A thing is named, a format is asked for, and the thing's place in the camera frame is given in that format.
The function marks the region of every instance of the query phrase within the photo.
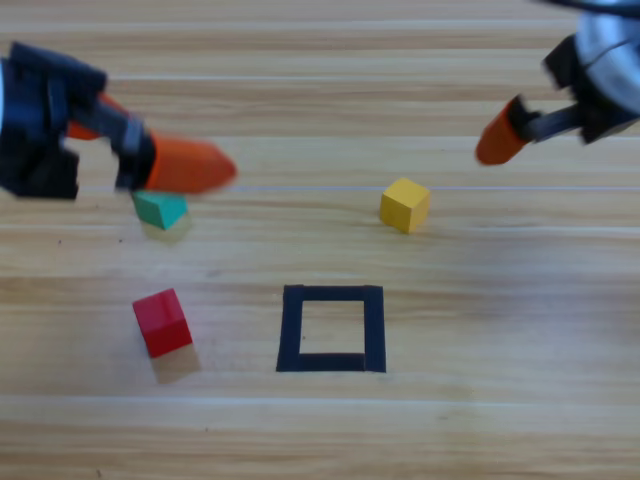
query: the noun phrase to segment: black tape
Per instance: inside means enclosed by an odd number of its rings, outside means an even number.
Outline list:
[[[300,353],[302,307],[305,301],[363,302],[364,354]],[[385,373],[386,347],[382,287],[325,287],[285,285],[278,372],[379,372]]]

